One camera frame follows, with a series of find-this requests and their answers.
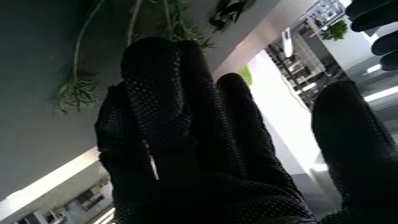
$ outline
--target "fluorescent light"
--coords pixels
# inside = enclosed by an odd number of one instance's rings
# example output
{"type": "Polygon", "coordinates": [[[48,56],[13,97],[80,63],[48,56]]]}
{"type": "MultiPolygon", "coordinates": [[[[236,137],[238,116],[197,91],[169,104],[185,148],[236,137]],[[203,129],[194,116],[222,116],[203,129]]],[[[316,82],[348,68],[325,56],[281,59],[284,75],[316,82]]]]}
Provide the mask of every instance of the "fluorescent light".
{"type": "Polygon", "coordinates": [[[329,170],[327,164],[325,163],[315,164],[313,170],[316,172],[325,172],[329,170]]]}
{"type": "Polygon", "coordinates": [[[368,70],[366,70],[366,72],[368,73],[373,73],[377,70],[380,70],[382,69],[382,65],[380,64],[377,64],[375,66],[371,66],[370,68],[368,68],[368,70]]]}
{"type": "Polygon", "coordinates": [[[100,219],[96,220],[96,222],[92,224],[101,224],[103,220],[110,217],[110,215],[114,215],[116,212],[116,208],[112,208],[107,213],[103,214],[103,216],[100,217],[100,219]]]}
{"type": "Polygon", "coordinates": [[[101,224],[108,224],[112,219],[114,219],[114,214],[107,217],[107,219],[103,220],[101,224]]]}
{"type": "Polygon", "coordinates": [[[311,83],[304,88],[302,91],[306,92],[307,90],[311,90],[316,87],[316,83],[311,83]]]}
{"type": "Polygon", "coordinates": [[[384,98],[386,96],[393,95],[395,93],[398,93],[398,86],[386,89],[384,91],[380,91],[379,93],[371,94],[370,96],[364,97],[364,101],[371,102],[375,100],[379,100],[380,98],[384,98]]]}
{"type": "Polygon", "coordinates": [[[291,40],[290,27],[283,32],[283,50],[286,58],[290,58],[293,56],[293,40],[291,40]]]}
{"type": "Polygon", "coordinates": [[[352,0],[339,0],[341,4],[345,7],[348,7],[348,5],[352,4],[352,0]]]}

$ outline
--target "plant stem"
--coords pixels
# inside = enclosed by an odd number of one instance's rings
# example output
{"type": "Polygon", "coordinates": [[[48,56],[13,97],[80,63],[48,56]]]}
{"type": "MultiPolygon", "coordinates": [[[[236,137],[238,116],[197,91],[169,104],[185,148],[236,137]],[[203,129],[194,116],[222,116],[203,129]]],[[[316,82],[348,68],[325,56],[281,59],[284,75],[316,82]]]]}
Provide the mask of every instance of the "plant stem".
{"type": "Polygon", "coordinates": [[[169,29],[169,39],[172,40],[172,26],[171,26],[171,7],[169,7],[169,1],[164,0],[164,7],[165,7],[165,20],[167,20],[167,29],[169,29]]]}
{"type": "Polygon", "coordinates": [[[133,26],[135,26],[135,20],[137,20],[139,12],[140,12],[140,5],[142,5],[142,0],[137,0],[130,9],[132,18],[128,23],[128,46],[132,45],[132,42],[133,42],[133,26]]]}
{"type": "Polygon", "coordinates": [[[75,81],[78,80],[78,56],[80,56],[80,45],[82,45],[84,34],[85,34],[87,27],[91,25],[91,21],[92,21],[94,16],[96,16],[96,13],[101,9],[103,2],[105,2],[105,0],[98,1],[96,8],[91,11],[89,18],[85,20],[84,27],[82,27],[82,30],[80,30],[80,33],[78,33],[75,55],[73,55],[73,79],[75,79],[75,81]]]}

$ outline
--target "hanging plant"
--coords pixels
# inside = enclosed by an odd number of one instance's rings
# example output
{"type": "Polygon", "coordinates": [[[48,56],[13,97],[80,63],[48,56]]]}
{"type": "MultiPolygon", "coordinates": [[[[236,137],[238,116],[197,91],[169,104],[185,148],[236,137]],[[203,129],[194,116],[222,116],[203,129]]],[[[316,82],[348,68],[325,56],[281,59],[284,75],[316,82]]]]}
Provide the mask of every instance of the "hanging plant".
{"type": "Polygon", "coordinates": [[[345,21],[339,20],[329,27],[327,31],[322,33],[322,39],[334,41],[343,40],[347,32],[348,32],[348,26],[345,21]]]}
{"type": "Polygon", "coordinates": [[[59,110],[66,113],[68,107],[75,107],[76,110],[82,110],[82,106],[89,106],[98,101],[98,95],[94,93],[96,82],[92,80],[94,74],[78,69],[78,59],[80,59],[80,46],[85,35],[85,30],[91,25],[92,19],[96,17],[98,11],[101,9],[105,0],[100,0],[94,6],[94,9],[89,13],[87,20],[84,22],[84,27],[80,29],[76,45],[75,45],[75,54],[73,54],[73,68],[71,74],[66,78],[64,84],[59,88],[59,110]]]}
{"type": "Polygon", "coordinates": [[[201,33],[199,27],[187,24],[183,13],[187,5],[183,0],[164,0],[165,20],[167,20],[167,37],[171,41],[192,40],[203,48],[213,48],[212,38],[201,33]]]}
{"type": "Polygon", "coordinates": [[[140,7],[142,7],[142,0],[137,0],[135,4],[132,5],[132,8],[130,8],[132,16],[130,16],[130,22],[128,22],[128,46],[139,39],[139,34],[135,34],[133,30],[135,30],[137,17],[139,17],[139,13],[140,13],[140,7]]]}

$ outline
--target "black glove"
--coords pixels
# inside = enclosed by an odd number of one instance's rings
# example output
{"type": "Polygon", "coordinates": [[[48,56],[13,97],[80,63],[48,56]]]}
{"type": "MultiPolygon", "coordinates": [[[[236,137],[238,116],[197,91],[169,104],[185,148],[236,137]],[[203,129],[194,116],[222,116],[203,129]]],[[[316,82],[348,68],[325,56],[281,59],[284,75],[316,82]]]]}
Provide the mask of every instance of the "black glove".
{"type": "Polygon", "coordinates": [[[313,131],[343,197],[322,223],[396,223],[398,148],[352,81],[320,93],[313,131]]]}
{"type": "Polygon", "coordinates": [[[126,49],[96,124],[117,223],[315,223],[236,74],[192,42],[126,49]]]}
{"type": "MultiPolygon", "coordinates": [[[[361,32],[398,21],[396,0],[355,0],[347,8],[347,15],[354,21],[352,30],[361,32]]],[[[382,69],[398,69],[398,31],[375,42],[371,51],[382,57],[382,69]]]]}

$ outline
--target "textured glove fabric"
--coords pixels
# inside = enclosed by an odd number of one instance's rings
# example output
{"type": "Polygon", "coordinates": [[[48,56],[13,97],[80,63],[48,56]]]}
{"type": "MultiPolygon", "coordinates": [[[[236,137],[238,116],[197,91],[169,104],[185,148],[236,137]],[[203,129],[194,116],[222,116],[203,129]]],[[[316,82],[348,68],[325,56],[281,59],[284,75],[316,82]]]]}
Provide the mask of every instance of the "textured glove fabric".
{"type": "MultiPolygon", "coordinates": [[[[352,18],[352,30],[363,32],[393,22],[398,22],[398,1],[396,0],[355,0],[347,8],[347,15],[352,18]]],[[[398,69],[398,31],[386,35],[375,42],[371,50],[382,57],[382,69],[398,69]]]]}
{"type": "Polygon", "coordinates": [[[315,223],[240,76],[217,88],[196,43],[155,38],[123,79],[96,124],[116,223],[315,223]]]}

